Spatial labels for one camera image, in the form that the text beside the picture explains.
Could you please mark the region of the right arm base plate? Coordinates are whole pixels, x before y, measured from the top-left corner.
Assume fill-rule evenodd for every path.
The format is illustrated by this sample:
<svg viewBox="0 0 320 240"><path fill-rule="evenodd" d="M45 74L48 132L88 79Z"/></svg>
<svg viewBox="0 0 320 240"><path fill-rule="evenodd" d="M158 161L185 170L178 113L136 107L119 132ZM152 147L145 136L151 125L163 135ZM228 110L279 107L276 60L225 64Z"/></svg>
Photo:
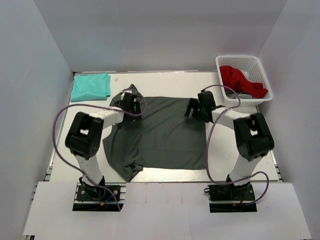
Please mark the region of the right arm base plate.
<svg viewBox="0 0 320 240"><path fill-rule="evenodd" d="M211 184L203 191L208 195L210 213L257 212L254 202L256 197L251 183L244 186Z"/></svg>

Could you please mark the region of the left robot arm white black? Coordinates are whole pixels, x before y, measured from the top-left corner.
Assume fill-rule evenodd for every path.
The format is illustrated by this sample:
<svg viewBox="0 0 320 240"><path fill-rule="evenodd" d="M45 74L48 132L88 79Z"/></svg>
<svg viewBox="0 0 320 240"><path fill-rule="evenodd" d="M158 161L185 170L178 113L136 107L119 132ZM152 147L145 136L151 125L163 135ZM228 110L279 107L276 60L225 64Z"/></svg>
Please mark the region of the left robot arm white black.
<svg viewBox="0 0 320 240"><path fill-rule="evenodd" d="M100 148L103 130L124 121L142 119L137 90L127 88L120 92L120 100L108 109L87 114L77 112L65 139L65 146L75 156L82 172L80 184L88 189L94 199L105 196L105 179L102 175L96 154Z"/></svg>

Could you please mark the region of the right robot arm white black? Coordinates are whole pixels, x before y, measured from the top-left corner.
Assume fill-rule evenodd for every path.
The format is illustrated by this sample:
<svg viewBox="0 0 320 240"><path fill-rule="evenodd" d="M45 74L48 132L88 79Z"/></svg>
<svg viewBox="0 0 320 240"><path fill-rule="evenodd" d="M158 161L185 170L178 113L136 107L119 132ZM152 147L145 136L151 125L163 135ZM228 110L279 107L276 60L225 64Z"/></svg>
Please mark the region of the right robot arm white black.
<svg viewBox="0 0 320 240"><path fill-rule="evenodd" d="M236 200L244 193L257 164L268 155L275 142L260 112L242 113L223 105L216 105L210 91L201 91L198 98L190 98L184 116L204 123L221 124L234 131L238 157L227 175L226 195Z"/></svg>

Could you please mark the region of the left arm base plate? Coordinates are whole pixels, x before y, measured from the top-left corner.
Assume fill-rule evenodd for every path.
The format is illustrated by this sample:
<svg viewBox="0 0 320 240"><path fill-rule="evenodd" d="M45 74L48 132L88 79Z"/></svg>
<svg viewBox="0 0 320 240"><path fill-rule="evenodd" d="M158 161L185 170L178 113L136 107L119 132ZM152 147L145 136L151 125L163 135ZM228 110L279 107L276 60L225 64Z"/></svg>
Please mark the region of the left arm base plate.
<svg viewBox="0 0 320 240"><path fill-rule="evenodd" d="M112 183L107 185L115 196L120 209L125 203L126 185ZM77 183L73 207L74 212L119 212L119 208L111 193L103 189L102 193L97 193L86 189L80 183Z"/></svg>

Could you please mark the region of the dark grey t shirt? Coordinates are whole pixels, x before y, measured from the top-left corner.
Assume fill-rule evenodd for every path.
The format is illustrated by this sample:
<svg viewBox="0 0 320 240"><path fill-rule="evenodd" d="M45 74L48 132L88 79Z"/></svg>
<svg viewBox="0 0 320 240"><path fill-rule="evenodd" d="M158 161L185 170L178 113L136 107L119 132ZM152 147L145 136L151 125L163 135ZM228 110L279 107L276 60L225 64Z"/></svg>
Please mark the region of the dark grey t shirt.
<svg viewBox="0 0 320 240"><path fill-rule="evenodd" d="M106 159L125 181L144 168L206 168L206 125L186 118L188 98L146 97L141 120L112 126L103 139Z"/></svg>

